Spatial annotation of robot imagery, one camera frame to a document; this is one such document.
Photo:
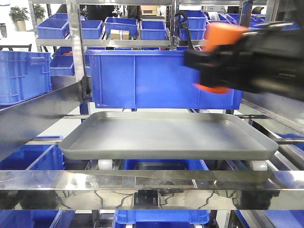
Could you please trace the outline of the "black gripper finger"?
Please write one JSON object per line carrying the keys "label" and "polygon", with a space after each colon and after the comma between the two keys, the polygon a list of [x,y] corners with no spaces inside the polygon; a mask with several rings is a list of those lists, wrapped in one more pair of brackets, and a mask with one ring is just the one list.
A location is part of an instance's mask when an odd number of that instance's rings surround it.
{"label": "black gripper finger", "polygon": [[199,85],[237,88],[236,45],[219,45],[213,51],[184,51],[184,65],[200,72]]}

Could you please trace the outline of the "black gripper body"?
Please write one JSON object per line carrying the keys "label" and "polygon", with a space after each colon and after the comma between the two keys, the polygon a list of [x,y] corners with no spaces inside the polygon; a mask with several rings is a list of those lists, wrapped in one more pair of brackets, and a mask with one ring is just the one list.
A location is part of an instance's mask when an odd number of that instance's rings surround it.
{"label": "black gripper body", "polygon": [[304,29],[286,30],[284,23],[250,31],[228,25],[233,45],[228,88],[304,99]]}

